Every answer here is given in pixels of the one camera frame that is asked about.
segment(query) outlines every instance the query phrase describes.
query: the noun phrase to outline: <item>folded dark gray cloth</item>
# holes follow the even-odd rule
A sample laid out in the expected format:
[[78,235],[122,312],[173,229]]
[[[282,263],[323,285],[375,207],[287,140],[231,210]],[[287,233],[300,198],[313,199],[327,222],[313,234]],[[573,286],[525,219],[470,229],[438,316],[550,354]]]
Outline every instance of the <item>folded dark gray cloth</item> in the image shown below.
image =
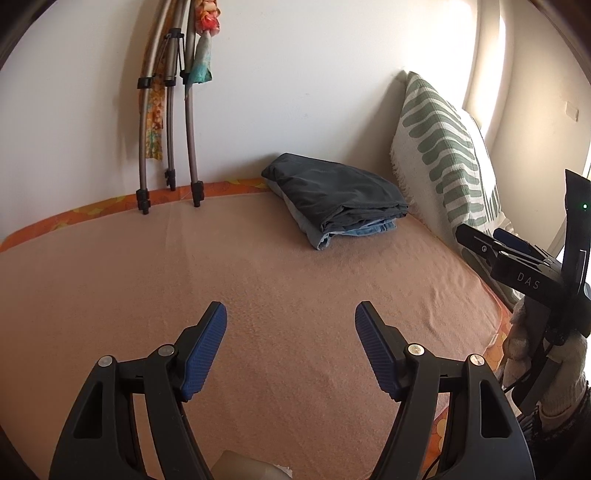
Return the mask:
[[396,185],[341,163],[284,153],[262,176],[276,182],[320,232],[361,228],[376,220],[403,217],[408,211]]

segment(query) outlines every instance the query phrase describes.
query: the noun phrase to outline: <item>pillow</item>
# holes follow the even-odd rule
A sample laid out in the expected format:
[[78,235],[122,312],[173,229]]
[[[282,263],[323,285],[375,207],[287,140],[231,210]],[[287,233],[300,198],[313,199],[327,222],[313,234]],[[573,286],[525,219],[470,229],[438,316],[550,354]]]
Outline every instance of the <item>pillow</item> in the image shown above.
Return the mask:
[[490,268],[458,244],[454,235],[462,223],[491,236],[496,228],[513,232],[501,210],[495,172],[474,119],[443,99],[420,75],[409,72],[391,155],[410,213],[512,307],[517,301],[512,289],[493,280]]

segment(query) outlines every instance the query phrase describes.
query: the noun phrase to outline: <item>wall switch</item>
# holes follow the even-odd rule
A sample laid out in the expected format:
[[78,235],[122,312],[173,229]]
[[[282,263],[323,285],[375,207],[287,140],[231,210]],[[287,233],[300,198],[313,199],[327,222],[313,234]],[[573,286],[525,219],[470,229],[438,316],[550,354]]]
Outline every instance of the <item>wall switch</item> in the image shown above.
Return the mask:
[[579,109],[572,103],[566,102],[566,115],[571,117],[575,122],[579,120]]

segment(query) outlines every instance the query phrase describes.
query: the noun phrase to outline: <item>screw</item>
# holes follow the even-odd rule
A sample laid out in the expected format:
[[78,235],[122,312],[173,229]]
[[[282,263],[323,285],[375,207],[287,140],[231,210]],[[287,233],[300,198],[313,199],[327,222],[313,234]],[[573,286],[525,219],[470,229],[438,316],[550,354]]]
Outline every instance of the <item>screw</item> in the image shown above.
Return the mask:
[[108,367],[112,363],[113,357],[110,355],[105,355],[99,358],[99,367]]
[[414,343],[408,346],[408,352],[411,355],[421,356],[423,353],[425,353],[425,349],[421,345]]
[[482,365],[484,365],[484,358],[482,358],[481,355],[471,355],[470,362],[472,362],[477,367],[481,367]]
[[163,345],[158,349],[160,356],[171,356],[174,353],[174,347],[172,345]]

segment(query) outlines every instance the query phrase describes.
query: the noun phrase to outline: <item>peach blanket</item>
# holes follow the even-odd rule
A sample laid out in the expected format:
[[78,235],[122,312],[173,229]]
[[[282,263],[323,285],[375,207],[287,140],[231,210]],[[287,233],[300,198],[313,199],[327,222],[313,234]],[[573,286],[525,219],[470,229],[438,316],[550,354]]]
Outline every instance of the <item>peach blanket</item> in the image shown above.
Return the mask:
[[[0,254],[0,424],[46,478],[63,423],[102,355],[148,355],[212,300],[228,330],[187,405],[209,465],[224,450],[298,479],[369,476],[396,404],[355,332],[370,300],[436,355],[483,353],[506,310],[408,216],[369,238],[310,247],[272,193],[136,210],[59,229]],[[138,401],[148,473],[159,477]]]

